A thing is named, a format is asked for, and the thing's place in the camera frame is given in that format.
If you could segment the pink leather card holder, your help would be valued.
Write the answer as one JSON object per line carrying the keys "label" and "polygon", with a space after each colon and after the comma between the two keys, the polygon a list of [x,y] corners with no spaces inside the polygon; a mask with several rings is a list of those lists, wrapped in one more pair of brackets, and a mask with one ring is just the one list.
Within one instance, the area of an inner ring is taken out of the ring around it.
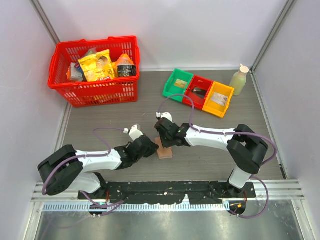
{"label": "pink leather card holder", "polygon": [[169,147],[169,148],[163,147],[163,144],[162,144],[160,137],[155,138],[155,143],[159,146],[159,148],[157,149],[156,152],[157,152],[158,158],[160,160],[173,158],[172,148],[171,147]]}

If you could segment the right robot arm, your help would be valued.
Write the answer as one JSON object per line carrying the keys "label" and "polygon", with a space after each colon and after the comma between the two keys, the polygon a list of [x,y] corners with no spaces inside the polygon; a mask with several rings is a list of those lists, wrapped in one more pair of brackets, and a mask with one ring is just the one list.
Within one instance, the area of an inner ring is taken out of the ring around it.
{"label": "right robot arm", "polygon": [[236,167],[227,180],[225,190],[233,198],[243,193],[244,186],[252,175],[259,173],[269,149],[267,143],[245,124],[221,130],[188,123],[178,126],[162,117],[154,128],[165,148],[201,146],[229,152]]}

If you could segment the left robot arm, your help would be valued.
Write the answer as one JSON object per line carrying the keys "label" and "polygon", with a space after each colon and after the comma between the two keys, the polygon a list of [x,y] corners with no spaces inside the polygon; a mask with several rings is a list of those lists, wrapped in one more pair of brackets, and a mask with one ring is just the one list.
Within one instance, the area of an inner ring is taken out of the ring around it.
{"label": "left robot arm", "polygon": [[101,170],[130,168],[142,158],[157,152],[159,146],[146,135],[108,151],[85,152],[65,145],[38,165],[43,181],[42,194],[56,196],[66,190],[77,191],[79,199],[102,199],[107,195],[107,181]]}

